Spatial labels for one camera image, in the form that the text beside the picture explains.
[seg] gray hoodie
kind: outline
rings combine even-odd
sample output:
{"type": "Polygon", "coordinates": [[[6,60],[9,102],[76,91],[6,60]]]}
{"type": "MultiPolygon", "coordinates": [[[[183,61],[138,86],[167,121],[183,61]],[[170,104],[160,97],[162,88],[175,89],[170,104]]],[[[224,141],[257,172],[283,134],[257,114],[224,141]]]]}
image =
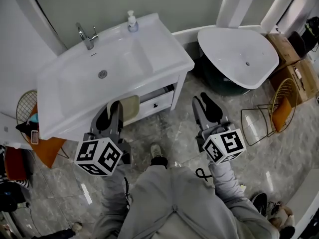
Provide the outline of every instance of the gray hoodie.
{"type": "Polygon", "coordinates": [[[150,166],[127,209],[123,164],[104,177],[102,211],[91,239],[151,239],[177,214],[203,239],[278,239],[279,232],[244,196],[229,162],[209,164],[214,187],[187,167],[150,166]]]}

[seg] white column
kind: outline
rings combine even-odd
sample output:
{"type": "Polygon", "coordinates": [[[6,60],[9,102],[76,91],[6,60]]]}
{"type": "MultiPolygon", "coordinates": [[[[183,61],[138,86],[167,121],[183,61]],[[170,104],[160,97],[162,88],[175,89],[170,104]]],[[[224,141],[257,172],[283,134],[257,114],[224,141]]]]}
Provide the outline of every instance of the white column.
{"type": "Polygon", "coordinates": [[[285,13],[292,0],[275,0],[261,21],[261,27],[269,33],[285,13]]]}
{"type": "Polygon", "coordinates": [[[286,36],[303,27],[310,11],[318,0],[294,0],[278,23],[279,29],[286,36]]]}
{"type": "Polygon", "coordinates": [[[217,17],[217,27],[238,28],[253,0],[223,0],[217,17]]]}

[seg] shoe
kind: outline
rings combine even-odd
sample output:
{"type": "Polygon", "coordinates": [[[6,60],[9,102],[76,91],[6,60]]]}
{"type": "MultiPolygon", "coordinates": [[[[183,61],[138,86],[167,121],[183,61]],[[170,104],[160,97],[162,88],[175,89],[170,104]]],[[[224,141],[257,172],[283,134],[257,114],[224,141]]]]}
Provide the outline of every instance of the shoe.
{"type": "Polygon", "coordinates": [[[266,193],[259,193],[257,194],[251,202],[256,207],[257,211],[262,215],[266,216],[266,210],[267,210],[267,203],[268,203],[268,197],[266,193]]]}
{"type": "Polygon", "coordinates": [[[151,144],[151,154],[152,154],[153,158],[163,157],[161,150],[160,150],[160,146],[157,143],[151,144]]]}
{"type": "Polygon", "coordinates": [[[74,233],[78,233],[82,230],[83,226],[81,223],[79,222],[75,222],[72,226],[72,230],[74,231],[74,233]]]}

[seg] black shoe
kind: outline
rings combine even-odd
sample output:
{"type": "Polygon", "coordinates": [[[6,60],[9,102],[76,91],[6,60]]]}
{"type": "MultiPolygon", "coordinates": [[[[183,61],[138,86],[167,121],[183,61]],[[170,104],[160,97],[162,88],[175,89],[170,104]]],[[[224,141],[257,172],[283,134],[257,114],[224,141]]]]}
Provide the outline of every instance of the black shoe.
{"type": "Polygon", "coordinates": [[[256,207],[257,211],[262,215],[266,216],[266,210],[267,210],[267,202],[268,198],[266,193],[259,193],[257,194],[251,202],[256,207]]]}

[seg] orange cushion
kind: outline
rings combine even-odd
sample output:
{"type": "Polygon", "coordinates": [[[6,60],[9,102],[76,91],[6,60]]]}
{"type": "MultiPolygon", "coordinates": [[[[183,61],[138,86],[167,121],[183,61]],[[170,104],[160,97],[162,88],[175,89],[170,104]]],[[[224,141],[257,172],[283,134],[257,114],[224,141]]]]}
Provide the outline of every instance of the orange cushion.
{"type": "Polygon", "coordinates": [[[273,123],[277,132],[283,128],[291,111],[291,105],[288,99],[284,97],[278,108],[273,113],[273,123]]]}

